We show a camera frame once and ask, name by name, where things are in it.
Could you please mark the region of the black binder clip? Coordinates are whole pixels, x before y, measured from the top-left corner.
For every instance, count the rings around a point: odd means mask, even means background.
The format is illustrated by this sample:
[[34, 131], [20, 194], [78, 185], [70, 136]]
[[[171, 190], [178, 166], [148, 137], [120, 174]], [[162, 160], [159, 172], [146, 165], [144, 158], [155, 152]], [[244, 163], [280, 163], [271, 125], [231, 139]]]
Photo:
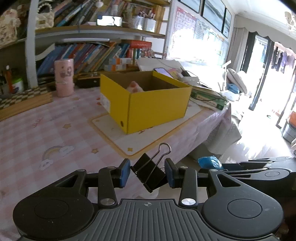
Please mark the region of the black binder clip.
[[[155, 163], [154, 158], [158, 156], [161, 152], [161, 147], [167, 147], [167, 151], [164, 152]], [[168, 180], [165, 172], [159, 167], [159, 163], [162, 159], [171, 153], [171, 146], [168, 143], [160, 143], [158, 147], [158, 151], [152, 156], [149, 157], [146, 153], [144, 153], [137, 162], [131, 166], [131, 170], [136, 175], [138, 180], [143, 184], [145, 189], [152, 193], [154, 190], [159, 187], [167, 184]]]

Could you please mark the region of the pink plush pig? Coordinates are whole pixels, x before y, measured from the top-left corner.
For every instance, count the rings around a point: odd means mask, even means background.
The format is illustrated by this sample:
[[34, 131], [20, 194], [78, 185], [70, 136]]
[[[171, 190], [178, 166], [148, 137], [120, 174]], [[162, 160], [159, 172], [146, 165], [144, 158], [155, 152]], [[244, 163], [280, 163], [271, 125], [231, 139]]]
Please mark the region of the pink plush pig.
[[135, 81], [132, 81], [126, 90], [130, 93], [144, 92], [144, 90]]

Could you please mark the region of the blue binder clip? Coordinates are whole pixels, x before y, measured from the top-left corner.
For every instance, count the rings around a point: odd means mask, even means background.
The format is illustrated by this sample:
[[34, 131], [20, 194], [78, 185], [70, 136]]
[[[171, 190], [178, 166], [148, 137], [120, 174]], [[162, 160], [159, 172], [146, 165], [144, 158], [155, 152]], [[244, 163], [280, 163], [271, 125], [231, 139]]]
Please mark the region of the blue binder clip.
[[200, 157], [198, 159], [198, 164], [202, 169], [223, 169], [222, 163], [215, 156]]

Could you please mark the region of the white beige desk mat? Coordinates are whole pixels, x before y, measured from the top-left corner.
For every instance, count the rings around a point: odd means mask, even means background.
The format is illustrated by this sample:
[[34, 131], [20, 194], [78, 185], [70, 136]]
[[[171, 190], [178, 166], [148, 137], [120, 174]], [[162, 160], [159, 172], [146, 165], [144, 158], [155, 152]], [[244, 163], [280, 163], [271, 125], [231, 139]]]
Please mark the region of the white beige desk mat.
[[160, 141], [173, 135], [178, 129], [185, 126], [197, 117], [204, 108], [189, 101], [186, 114], [183, 118], [153, 126], [135, 133], [126, 134], [107, 113], [89, 119], [89, 124], [121, 156], [136, 156], [147, 151]]

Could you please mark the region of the green book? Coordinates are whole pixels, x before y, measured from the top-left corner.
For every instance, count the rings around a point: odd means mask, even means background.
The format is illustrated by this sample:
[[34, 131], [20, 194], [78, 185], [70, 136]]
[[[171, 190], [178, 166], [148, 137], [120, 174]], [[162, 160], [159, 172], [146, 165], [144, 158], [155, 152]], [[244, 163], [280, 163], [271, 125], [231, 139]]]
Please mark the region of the green book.
[[192, 99], [200, 101], [218, 110], [223, 110], [225, 104], [227, 103], [227, 100], [219, 94], [213, 95], [196, 89], [192, 90], [190, 96]]

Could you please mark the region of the yellow cardboard box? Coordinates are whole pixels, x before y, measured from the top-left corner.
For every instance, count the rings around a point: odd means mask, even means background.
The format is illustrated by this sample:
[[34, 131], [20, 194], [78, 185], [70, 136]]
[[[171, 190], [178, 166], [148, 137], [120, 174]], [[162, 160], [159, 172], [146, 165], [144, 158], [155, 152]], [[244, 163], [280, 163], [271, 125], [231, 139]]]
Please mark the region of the yellow cardboard box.
[[[144, 92], [130, 93], [135, 81]], [[192, 87], [155, 71], [100, 75], [100, 103], [126, 134], [185, 116]]]

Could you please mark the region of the dark brown wooden box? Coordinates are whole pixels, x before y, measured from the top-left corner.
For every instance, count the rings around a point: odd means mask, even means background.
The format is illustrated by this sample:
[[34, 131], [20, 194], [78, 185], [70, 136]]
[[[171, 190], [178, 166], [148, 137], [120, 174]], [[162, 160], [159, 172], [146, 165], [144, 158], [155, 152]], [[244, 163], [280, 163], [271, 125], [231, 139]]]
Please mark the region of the dark brown wooden box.
[[100, 87], [100, 73], [82, 73], [77, 75], [75, 85], [78, 88]]

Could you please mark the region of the smartphone with lit screen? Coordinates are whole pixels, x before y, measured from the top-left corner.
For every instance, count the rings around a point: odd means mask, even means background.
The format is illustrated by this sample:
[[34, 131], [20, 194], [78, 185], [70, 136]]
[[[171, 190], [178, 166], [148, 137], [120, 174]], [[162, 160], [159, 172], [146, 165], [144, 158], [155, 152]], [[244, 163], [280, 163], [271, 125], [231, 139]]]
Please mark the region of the smartphone with lit screen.
[[168, 71], [166, 69], [162, 68], [162, 67], [161, 68], [154, 68], [154, 71], [157, 72], [157, 73], [159, 73], [159, 74], [165, 75], [167, 77], [173, 78], [170, 75], [170, 73], [168, 73]]

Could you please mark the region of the pink cylindrical container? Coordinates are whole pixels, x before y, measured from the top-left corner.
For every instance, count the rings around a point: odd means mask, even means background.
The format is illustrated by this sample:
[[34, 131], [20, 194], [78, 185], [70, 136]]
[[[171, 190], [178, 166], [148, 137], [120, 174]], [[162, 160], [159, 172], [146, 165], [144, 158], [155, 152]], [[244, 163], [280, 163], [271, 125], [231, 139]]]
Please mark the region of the pink cylindrical container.
[[74, 92], [74, 60], [72, 58], [56, 60], [54, 71], [57, 96], [71, 96]]

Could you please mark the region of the row of books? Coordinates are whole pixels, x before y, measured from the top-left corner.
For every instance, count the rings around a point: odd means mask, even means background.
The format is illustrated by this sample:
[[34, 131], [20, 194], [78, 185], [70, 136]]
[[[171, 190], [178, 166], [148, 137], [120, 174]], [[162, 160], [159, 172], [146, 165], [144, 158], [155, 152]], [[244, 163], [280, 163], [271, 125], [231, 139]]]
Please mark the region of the row of books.
[[154, 57], [152, 43], [139, 40], [118, 40], [110, 42], [72, 42], [55, 44], [46, 57], [38, 63], [37, 76], [54, 73], [54, 62], [73, 59], [74, 73], [88, 73], [103, 70], [106, 65], [114, 65], [115, 59], [131, 60], [131, 65], [141, 57]]

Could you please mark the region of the wooden chessboard box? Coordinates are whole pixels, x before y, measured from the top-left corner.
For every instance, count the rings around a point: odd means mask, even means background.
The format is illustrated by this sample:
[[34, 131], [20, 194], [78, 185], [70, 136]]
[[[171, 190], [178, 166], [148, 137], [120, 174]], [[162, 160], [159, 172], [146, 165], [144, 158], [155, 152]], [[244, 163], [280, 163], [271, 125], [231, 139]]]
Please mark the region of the wooden chessboard box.
[[1, 121], [53, 101], [48, 87], [36, 87], [1, 99]]

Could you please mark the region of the white green lidded jar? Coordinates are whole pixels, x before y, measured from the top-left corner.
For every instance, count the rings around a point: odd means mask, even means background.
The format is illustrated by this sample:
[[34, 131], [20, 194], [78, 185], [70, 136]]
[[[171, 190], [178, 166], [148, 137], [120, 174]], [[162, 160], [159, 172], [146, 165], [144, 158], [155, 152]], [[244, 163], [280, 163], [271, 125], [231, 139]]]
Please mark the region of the white green lidded jar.
[[24, 91], [23, 79], [22, 78], [14, 79], [12, 81], [12, 86], [13, 86], [14, 94], [23, 92]]

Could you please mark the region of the white bookshelf unit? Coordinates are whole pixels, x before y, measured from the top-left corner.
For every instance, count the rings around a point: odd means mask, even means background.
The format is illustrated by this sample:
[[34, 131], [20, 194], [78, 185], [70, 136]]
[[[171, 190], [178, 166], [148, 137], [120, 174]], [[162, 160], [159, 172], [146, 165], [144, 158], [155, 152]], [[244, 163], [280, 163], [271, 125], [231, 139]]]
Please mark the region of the white bookshelf unit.
[[157, 38], [166, 39], [166, 35], [148, 31], [136, 30], [114, 26], [69, 26], [49, 29], [35, 29], [35, 16], [37, 14], [38, 1], [30, 1], [27, 25], [27, 36], [6, 46], [1, 47], [1, 70], [6, 66], [20, 69], [24, 75], [27, 87], [33, 88], [38, 85], [36, 57], [44, 52], [51, 44], [65, 39], [73, 41], [104, 38], [104, 39], [137, 39]]

